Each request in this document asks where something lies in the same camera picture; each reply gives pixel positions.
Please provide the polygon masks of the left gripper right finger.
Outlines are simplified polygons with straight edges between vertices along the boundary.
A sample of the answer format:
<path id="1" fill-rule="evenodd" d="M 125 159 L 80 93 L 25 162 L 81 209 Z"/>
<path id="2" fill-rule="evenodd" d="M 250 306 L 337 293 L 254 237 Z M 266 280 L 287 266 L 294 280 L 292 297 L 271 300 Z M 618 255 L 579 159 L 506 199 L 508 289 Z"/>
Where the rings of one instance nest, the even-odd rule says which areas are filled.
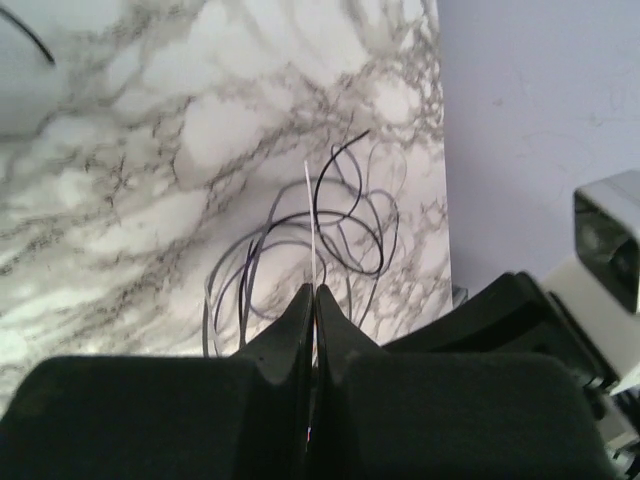
<path id="1" fill-rule="evenodd" d="M 311 479 L 612 479 L 591 410 L 539 354 L 388 353 L 316 292 Z"/>

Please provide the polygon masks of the translucent white zip tie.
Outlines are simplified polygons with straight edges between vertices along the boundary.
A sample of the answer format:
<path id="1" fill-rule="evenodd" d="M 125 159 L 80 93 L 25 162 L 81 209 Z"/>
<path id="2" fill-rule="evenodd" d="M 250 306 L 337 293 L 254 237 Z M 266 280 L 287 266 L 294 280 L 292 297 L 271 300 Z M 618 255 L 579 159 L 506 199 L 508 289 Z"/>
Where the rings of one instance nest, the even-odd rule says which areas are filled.
<path id="1" fill-rule="evenodd" d="M 304 174 L 305 174 L 305 182 L 307 189 L 307 200 L 308 200 L 308 210 L 309 210 L 309 227 L 310 227 L 310 255 L 311 255 L 311 284 L 312 284 L 312 294 L 313 294 L 313 302 L 315 302 L 315 293 L 317 290 L 317 247 L 316 247 L 316 230 L 314 223 L 314 204 L 313 204 L 313 186 L 310 175 L 309 163 L 307 160 L 304 160 Z M 313 342 L 312 342 L 312 366 L 317 367 L 318 365 L 318 327 L 317 327 L 317 319 L 316 314 L 312 315 L 312 326 L 313 326 Z"/>

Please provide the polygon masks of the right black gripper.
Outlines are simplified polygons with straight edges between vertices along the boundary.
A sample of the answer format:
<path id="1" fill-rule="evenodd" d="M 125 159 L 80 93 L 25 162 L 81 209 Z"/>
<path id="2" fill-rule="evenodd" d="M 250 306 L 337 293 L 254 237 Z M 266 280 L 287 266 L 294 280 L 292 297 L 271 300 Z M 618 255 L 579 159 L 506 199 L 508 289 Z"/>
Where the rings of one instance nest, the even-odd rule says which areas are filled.
<path id="1" fill-rule="evenodd" d="M 610 390 L 615 372 L 559 297 L 525 272 L 505 273 L 444 317 L 396 340 L 390 353 L 537 353 L 582 387 Z"/>

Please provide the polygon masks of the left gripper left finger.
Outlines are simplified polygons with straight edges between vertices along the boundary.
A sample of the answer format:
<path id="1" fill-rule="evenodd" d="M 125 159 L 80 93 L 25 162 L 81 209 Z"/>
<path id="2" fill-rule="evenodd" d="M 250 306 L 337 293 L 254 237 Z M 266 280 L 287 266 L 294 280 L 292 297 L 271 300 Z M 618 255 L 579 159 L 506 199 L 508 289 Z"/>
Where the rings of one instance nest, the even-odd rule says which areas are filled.
<path id="1" fill-rule="evenodd" d="M 297 479 L 309 418 L 313 290 L 225 358 L 65 356 L 1 420 L 5 479 Z"/>

